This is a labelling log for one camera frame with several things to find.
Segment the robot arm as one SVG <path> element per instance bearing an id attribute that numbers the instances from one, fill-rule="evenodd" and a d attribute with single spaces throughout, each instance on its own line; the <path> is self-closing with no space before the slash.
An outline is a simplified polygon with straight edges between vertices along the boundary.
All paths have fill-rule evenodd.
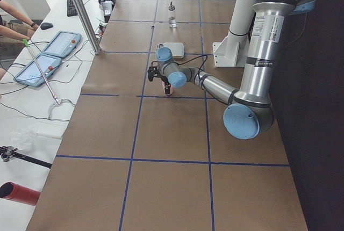
<path id="1" fill-rule="evenodd" d="M 181 88 L 191 82 L 226 104 L 223 122 L 238 139 L 252 139 L 273 122 L 269 87 L 284 20 L 289 15 L 313 10 L 316 0 L 236 0 L 228 35 L 213 44 L 218 67 L 242 66 L 241 85 L 235 88 L 200 68 L 184 67 L 168 47 L 156 51 L 148 79 L 160 78 L 165 85 Z"/>

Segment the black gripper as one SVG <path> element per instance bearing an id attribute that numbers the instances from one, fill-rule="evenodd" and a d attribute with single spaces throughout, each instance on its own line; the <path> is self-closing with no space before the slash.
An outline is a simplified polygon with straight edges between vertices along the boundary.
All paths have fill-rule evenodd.
<path id="1" fill-rule="evenodd" d="M 162 80 L 162 86 L 165 93 L 171 93 L 171 84 L 165 76 L 163 76 L 159 70 L 158 66 L 150 66 L 147 71 L 148 80 L 153 81 L 154 78 L 159 78 Z"/>

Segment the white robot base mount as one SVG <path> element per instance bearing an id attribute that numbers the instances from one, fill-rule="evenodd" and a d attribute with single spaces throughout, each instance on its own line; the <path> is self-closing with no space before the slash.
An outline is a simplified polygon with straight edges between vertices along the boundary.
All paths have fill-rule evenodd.
<path id="1" fill-rule="evenodd" d="M 243 67 L 246 63 L 248 33 L 254 18 L 253 0 L 236 0 L 228 35 L 213 43 L 216 67 Z"/>

